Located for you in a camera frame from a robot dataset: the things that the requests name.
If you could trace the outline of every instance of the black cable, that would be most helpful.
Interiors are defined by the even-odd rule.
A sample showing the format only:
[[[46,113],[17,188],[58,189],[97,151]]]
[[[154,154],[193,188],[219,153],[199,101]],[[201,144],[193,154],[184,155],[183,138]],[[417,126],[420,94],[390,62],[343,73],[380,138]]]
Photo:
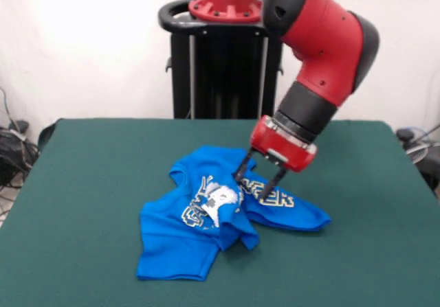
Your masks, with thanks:
[[[414,146],[417,142],[419,142],[420,140],[422,140],[425,137],[429,137],[429,135],[433,134],[436,130],[438,130],[440,128],[440,124],[436,125],[434,128],[432,128],[431,130],[429,130],[428,132],[426,132],[425,134],[423,134],[422,136],[416,138],[416,140],[412,141],[411,144],[409,145],[409,148]]]
[[[0,86],[0,91],[3,93],[3,103],[5,104],[6,114],[8,115],[9,120],[10,120],[10,122],[12,123],[12,125],[14,125],[15,129],[16,129],[17,131],[19,131],[19,128],[17,127],[17,125],[15,124],[15,122],[12,120],[12,117],[11,117],[11,114],[10,114],[10,112],[9,112],[9,108],[8,108],[8,102],[6,101],[6,92],[5,92],[5,90],[3,89],[2,86]]]
[[[10,157],[5,156],[5,155],[0,155],[0,159],[5,159],[6,161],[8,161],[10,163],[10,165],[14,166],[17,170],[19,170],[22,173],[28,173],[29,170],[24,170],[21,166],[17,165],[16,162],[14,162]]]
[[[10,209],[7,209],[6,211],[1,212],[1,213],[0,213],[0,216],[5,216],[5,215],[8,214],[9,212],[10,212]]]
[[[3,195],[0,195],[0,198],[4,199],[5,201],[8,201],[8,202],[15,202],[13,199],[5,197]]]

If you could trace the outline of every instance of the green table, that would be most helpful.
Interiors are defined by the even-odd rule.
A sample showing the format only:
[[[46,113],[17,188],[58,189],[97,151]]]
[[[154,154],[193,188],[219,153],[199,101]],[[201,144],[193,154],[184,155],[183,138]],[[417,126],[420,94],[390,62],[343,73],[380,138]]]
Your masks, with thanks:
[[[440,306],[440,209],[380,122],[332,122],[282,181],[329,213],[322,233],[256,225],[258,248],[220,253],[206,282],[137,280],[138,215],[174,188],[173,162],[246,148],[253,125],[61,120],[0,229],[0,306]]]

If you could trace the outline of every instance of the black stand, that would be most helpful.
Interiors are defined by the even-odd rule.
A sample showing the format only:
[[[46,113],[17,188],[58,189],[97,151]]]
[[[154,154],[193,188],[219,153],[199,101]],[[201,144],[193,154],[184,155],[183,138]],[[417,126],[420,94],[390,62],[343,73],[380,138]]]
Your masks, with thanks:
[[[200,21],[190,0],[169,3],[159,23],[171,32],[174,118],[258,119],[273,115],[283,44],[261,24]]]

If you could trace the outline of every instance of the cable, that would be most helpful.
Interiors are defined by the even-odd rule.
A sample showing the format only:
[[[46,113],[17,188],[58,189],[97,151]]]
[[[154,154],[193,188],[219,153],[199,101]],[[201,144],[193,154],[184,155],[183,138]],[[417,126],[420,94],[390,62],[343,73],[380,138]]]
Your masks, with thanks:
[[[424,137],[428,137],[429,135],[431,135],[432,133],[434,133],[436,130],[438,130],[440,128],[440,124],[434,126],[434,128],[432,128],[431,130],[429,130],[427,133],[423,134],[421,137],[416,138],[416,140],[412,141],[411,144],[409,145],[410,147],[413,146],[414,144],[416,144],[417,142],[421,141]]]
[[[4,199],[5,201],[8,201],[8,202],[15,202],[13,199],[5,197],[3,195],[0,195],[0,198]]]
[[[0,91],[3,93],[3,103],[5,104],[6,114],[8,115],[8,118],[9,118],[10,122],[12,123],[12,125],[14,125],[16,130],[20,130],[19,126],[17,125],[17,123],[11,117],[11,114],[10,114],[9,108],[8,108],[8,102],[6,101],[6,92],[5,92],[5,90],[3,89],[2,86],[0,86]]]
[[[423,154],[420,155],[418,158],[413,159],[412,163],[415,165],[415,164],[419,163],[420,161],[423,161],[425,159],[425,157],[428,155],[428,152],[429,152],[429,148],[424,149]]]
[[[17,170],[19,170],[20,172],[23,173],[28,173],[29,170],[24,170],[20,165],[17,165],[17,163],[15,163],[10,157],[5,156],[5,155],[0,155],[0,159],[5,159],[6,161],[8,161],[12,166],[14,166]]]
[[[422,144],[422,145],[419,145],[419,146],[417,146],[417,147],[414,147],[414,148],[411,148],[411,149],[408,149],[407,151],[406,151],[406,154],[409,156],[409,155],[411,155],[411,154],[413,154],[413,153],[415,153],[415,152],[419,152],[419,151],[423,151],[423,154],[422,155],[420,155],[420,156],[418,156],[416,159],[413,159],[412,160],[412,163],[413,164],[417,164],[417,163],[419,163],[420,161],[422,161],[422,160],[424,160],[425,159],[425,157],[428,155],[428,153],[429,153],[429,149],[430,148],[433,148],[433,147],[440,147],[440,143],[433,143],[433,144]]]
[[[415,131],[418,133],[421,133],[422,135],[426,135],[426,131],[420,127],[416,127],[416,126],[409,126],[406,128],[407,130],[411,130],[411,131]]]
[[[6,214],[8,214],[10,212],[10,209],[7,209],[6,211],[3,211],[0,213],[0,216],[5,216]]]

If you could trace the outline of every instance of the white wall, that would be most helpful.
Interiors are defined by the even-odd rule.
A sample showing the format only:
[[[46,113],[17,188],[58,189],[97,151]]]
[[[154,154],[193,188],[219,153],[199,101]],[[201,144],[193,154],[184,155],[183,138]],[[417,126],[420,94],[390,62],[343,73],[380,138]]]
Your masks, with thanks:
[[[157,24],[169,1],[0,0],[0,84],[13,116],[31,122],[33,139],[60,117],[171,117],[169,34]],[[337,1],[374,22],[382,45],[336,117],[433,125],[440,0]],[[283,67],[277,103],[300,67],[288,49]]]

